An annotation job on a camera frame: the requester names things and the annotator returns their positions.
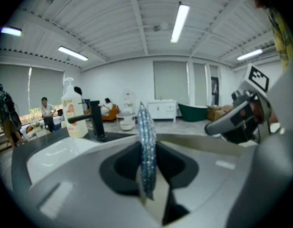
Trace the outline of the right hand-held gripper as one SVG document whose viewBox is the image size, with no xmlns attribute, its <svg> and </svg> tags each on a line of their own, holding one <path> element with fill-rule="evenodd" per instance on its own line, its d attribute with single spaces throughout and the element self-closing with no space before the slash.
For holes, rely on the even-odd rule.
<svg viewBox="0 0 293 228">
<path fill-rule="evenodd" d="M 229 142 L 261 142 L 270 135 L 272 107 L 267 98 L 269 78 L 249 64 L 239 88 L 232 93 L 233 110 L 205 126 L 208 135 L 222 134 Z"/>
</svg>

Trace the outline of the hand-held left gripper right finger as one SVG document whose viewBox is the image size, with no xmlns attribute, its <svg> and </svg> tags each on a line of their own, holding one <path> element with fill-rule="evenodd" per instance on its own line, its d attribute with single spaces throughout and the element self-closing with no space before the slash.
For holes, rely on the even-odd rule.
<svg viewBox="0 0 293 228">
<path fill-rule="evenodd" d="M 188 185 L 172 189 L 176 204 L 188 213 L 165 227 L 224 228 L 241 187 L 241 182 L 232 177 L 241 157 L 241 147 L 229 142 L 202 142 L 192 146 L 161 144 L 193 160 L 198 167 Z"/>
</svg>

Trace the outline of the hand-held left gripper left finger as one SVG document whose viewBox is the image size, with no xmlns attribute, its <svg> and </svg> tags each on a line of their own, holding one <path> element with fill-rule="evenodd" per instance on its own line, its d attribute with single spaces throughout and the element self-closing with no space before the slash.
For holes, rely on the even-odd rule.
<svg viewBox="0 0 293 228">
<path fill-rule="evenodd" d="M 58 228 L 157 228 L 139 197 L 139 144 L 90 151 L 30 189 L 35 208 Z"/>
</svg>

